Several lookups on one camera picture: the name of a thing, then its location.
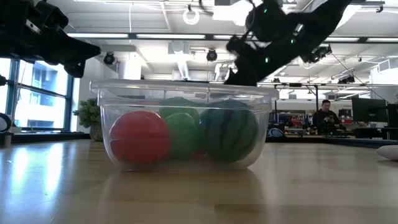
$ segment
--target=potted plant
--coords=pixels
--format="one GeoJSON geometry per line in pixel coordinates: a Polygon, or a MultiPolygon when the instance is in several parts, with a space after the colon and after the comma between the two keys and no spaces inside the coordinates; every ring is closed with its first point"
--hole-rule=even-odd
{"type": "Polygon", "coordinates": [[[97,106],[96,98],[80,101],[80,107],[73,112],[73,115],[79,117],[80,125],[90,128],[90,138],[95,141],[103,141],[101,111],[97,106]]]}

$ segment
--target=window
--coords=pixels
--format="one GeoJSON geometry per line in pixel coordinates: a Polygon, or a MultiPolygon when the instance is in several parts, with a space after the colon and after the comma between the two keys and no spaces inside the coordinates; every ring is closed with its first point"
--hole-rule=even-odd
{"type": "Polygon", "coordinates": [[[19,63],[15,124],[25,130],[68,130],[72,78],[62,65],[19,63]]]}
{"type": "MultiPolygon", "coordinates": [[[[9,79],[11,60],[0,58],[0,75],[9,79]]],[[[8,85],[0,86],[0,113],[6,112],[8,85]]]]}

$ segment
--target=table surface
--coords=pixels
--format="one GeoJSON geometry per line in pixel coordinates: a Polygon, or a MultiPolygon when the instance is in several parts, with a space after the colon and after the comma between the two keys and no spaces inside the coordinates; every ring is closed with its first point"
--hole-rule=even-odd
{"type": "Polygon", "coordinates": [[[0,223],[397,223],[398,163],[266,144],[248,170],[118,172],[89,140],[0,149],[0,223]]]}

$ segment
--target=clear plastic container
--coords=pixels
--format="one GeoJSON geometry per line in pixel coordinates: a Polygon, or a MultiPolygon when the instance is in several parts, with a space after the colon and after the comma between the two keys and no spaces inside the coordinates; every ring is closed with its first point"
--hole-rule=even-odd
{"type": "Polygon", "coordinates": [[[106,152],[123,170],[245,169],[262,152],[271,88],[94,80],[106,152]]]}

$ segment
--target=green ball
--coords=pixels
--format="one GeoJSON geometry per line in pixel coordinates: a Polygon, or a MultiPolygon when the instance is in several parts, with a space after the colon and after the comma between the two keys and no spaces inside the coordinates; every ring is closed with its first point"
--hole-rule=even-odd
{"type": "Polygon", "coordinates": [[[166,119],[173,114],[187,113],[193,118],[193,120],[195,121],[196,124],[199,122],[199,113],[194,108],[166,107],[166,106],[189,106],[189,107],[197,106],[197,107],[199,107],[199,106],[201,106],[201,104],[199,104],[199,103],[192,102],[192,101],[187,100],[182,97],[173,97],[173,98],[169,98],[166,100],[162,100],[160,102],[160,105],[165,106],[159,110],[160,117],[162,117],[163,119],[166,119]]]}
{"type": "Polygon", "coordinates": [[[176,113],[165,119],[170,131],[171,159],[188,159],[199,148],[197,124],[187,113],[176,113]]]}
{"type": "Polygon", "coordinates": [[[210,103],[208,107],[239,109],[208,109],[201,114],[198,129],[207,154],[221,162],[244,159],[256,145],[256,115],[247,104],[236,100],[210,103]]]}

